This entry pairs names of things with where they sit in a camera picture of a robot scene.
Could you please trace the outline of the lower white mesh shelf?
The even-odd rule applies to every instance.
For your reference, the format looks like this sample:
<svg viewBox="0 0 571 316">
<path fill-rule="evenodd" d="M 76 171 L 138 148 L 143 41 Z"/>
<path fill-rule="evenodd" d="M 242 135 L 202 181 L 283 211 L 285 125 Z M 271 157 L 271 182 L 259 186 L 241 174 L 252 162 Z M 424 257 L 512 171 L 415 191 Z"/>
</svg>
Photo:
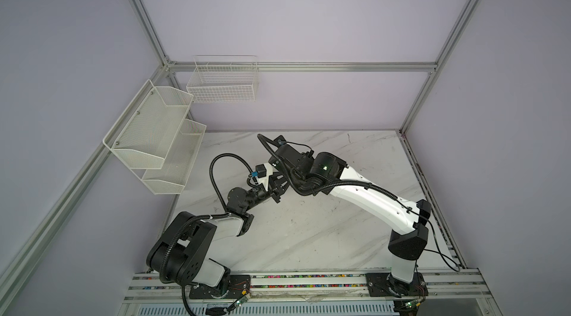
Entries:
<svg viewBox="0 0 571 316">
<path fill-rule="evenodd" d="M 184 119 L 160 170 L 147 170 L 142 182 L 155 195 L 181 194 L 199 153 L 207 126 Z"/>
</svg>

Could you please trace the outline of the aluminium front rail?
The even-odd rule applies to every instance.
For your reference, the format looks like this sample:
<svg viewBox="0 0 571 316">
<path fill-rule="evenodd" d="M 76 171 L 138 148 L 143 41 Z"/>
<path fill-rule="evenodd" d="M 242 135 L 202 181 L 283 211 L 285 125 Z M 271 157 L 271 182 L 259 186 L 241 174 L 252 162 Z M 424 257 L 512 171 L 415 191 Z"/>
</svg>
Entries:
<svg viewBox="0 0 571 316">
<path fill-rule="evenodd" d="M 477 269 L 455 273 L 448 269 L 421 268 L 424 297 L 427 299 L 491 298 L 482 274 Z M 373 299 L 375 283 L 367 280 L 369 271 L 308 271 L 251 273 L 249 283 L 236 283 L 222 298 L 192 297 L 193 301 L 234 301 L 245 292 L 251 302 L 263 301 L 356 301 Z M 176 303 L 182 300 L 176 284 L 163 284 L 155 273 L 135 274 L 126 291 L 125 304 Z"/>
</svg>

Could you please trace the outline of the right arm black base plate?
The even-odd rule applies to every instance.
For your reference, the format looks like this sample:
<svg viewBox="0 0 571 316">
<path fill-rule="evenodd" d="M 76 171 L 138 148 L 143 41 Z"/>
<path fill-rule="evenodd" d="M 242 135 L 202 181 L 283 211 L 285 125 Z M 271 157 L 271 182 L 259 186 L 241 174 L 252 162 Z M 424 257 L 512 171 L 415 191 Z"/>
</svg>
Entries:
<svg viewBox="0 0 571 316">
<path fill-rule="evenodd" d="M 413 280 L 405 283 L 395 279 L 391 273 L 367 273 L 366 284 L 370 297 L 421 298 L 428 295 L 424 277 L 413 273 Z"/>
</svg>

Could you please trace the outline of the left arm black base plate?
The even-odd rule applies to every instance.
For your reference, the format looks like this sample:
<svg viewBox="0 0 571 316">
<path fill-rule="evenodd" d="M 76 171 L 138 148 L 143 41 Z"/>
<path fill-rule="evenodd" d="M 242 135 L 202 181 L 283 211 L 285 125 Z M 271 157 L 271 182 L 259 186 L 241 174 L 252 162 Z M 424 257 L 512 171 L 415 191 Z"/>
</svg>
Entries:
<svg viewBox="0 0 571 316">
<path fill-rule="evenodd" d="M 241 298 L 251 288 L 251 276 L 246 274 L 231 274 L 223 278 L 218 286 L 196 284 L 186 287 L 185 294 L 190 300 L 234 300 Z"/>
</svg>

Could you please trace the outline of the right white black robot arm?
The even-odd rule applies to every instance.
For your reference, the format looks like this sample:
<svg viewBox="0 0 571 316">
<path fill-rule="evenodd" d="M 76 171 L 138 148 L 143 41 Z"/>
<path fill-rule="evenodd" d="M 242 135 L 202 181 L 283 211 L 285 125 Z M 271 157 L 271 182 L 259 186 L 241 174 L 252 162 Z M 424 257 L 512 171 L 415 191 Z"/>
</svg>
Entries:
<svg viewBox="0 0 571 316">
<path fill-rule="evenodd" d="M 350 202 L 391 227 L 388 250 L 393 255 L 388 292 L 402 298 L 414 290 L 416 264 L 428 244 L 431 203 L 408 201 L 364 178 L 336 155 L 300 153 L 279 136 L 258 140 L 271 154 L 269 165 L 282 173 L 300 196 L 323 193 Z"/>
</svg>

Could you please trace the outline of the upper white mesh shelf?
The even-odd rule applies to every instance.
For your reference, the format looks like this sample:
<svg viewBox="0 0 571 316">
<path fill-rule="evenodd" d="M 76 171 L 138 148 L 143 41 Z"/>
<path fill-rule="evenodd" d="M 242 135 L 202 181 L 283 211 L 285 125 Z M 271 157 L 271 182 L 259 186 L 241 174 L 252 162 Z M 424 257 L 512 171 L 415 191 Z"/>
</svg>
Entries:
<svg viewBox="0 0 571 316">
<path fill-rule="evenodd" d="M 130 170 L 160 170 L 193 101 L 192 94 L 147 81 L 103 145 Z"/>
</svg>

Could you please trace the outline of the white mesh shelf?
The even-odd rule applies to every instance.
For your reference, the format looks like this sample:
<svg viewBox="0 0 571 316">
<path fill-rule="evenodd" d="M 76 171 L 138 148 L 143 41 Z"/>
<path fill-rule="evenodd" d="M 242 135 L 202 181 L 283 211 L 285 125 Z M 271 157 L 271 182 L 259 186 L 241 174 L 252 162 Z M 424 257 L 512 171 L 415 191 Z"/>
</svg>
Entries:
<svg viewBox="0 0 571 316">
<path fill-rule="evenodd" d="M 130 170 L 160 170 L 193 101 L 192 94 L 147 81 L 103 145 Z"/>
<path fill-rule="evenodd" d="M 142 182 L 155 195 L 181 194 L 199 153 L 207 126 L 184 119 L 160 170 L 147 170 Z"/>
</svg>

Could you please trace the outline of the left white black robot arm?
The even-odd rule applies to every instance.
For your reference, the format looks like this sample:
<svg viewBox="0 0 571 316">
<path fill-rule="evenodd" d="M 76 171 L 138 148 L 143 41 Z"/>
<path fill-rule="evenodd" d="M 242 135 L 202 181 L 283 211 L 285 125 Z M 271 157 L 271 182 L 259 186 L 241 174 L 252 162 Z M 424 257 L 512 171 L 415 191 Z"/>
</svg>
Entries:
<svg viewBox="0 0 571 316">
<path fill-rule="evenodd" d="M 224 282 L 228 268 L 209 257 L 212 242 L 245 234 L 254 220 L 249 210 L 268 199 L 279 202 L 289 187 L 282 173 L 257 180 L 249 190 L 229 191 L 226 213 L 194 216 L 183 211 L 175 217 L 147 255 L 147 266 L 162 283 L 217 287 Z"/>
</svg>

